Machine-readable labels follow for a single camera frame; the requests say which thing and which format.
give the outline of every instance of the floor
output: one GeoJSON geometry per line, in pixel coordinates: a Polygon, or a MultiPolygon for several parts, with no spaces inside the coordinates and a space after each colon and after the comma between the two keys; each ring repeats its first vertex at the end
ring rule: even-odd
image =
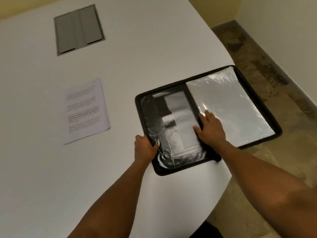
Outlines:
{"type": "MultiPolygon", "coordinates": [[[[316,107],[235,21],[213,31],[283,129],[278,139],[247,151],[302,178],[317,191],[316,107]]],[[[249,204],[234,180],[207,221],[224,238],[279,237],[249,204]]]]}

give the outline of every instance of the stack of paper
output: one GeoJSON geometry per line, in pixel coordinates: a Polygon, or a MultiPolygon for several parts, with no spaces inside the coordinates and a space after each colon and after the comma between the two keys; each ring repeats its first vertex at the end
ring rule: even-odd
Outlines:
{"type": "Polygon", "coordinates": [[[110,129],[100,78],[65,90],[64,99],[68,124],[64,144],[110,129]]]}

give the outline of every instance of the right hand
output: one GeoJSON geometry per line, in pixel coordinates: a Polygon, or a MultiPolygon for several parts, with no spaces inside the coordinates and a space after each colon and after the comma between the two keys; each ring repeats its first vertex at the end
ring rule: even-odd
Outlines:
{"type": "Polygon", "coordinates": [[[203,123],[203,130],[194,125],[196,134],[202,142],[216,150],[219,145],[226,142],[226,134],[220,120],[208,110],[205,111],[205,117],[199,114],[199,118],[203,123]]]}

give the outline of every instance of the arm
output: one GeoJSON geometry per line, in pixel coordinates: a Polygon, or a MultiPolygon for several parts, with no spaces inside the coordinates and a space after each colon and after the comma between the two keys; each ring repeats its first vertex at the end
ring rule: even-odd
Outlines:
{"type": "Polygon", "coordinates": [[[283,237],[317,237],[317,193],[296,176],[226,141],[220,121],[200,115],[199,138],[220,154],[252,206],[283,237]]]}
{"type": "Polygon", "coordinates": [[[135,137],[134,162],[92,205],[68,238],[128,238],[144,172],[158,150],[146,136],[135,137]]]}

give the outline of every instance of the table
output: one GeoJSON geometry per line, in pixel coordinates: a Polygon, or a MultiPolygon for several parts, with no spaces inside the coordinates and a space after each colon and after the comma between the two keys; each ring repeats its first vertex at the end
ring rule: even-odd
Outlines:
{"type": "MultiPolygon", "coordinates": [[[[188,0],[63,0],[0,22],[0,237],[66,237],[133,162],[136,95],[233,64],[188,0]],[[106,40],[56,55],[53,18],[96,4],[106,40]],[[60,92],[100,77],[111,129],[61,140],[60,92]]],[[[145,173],[131,237],[189,237],[231,174],[145,173]]]]}

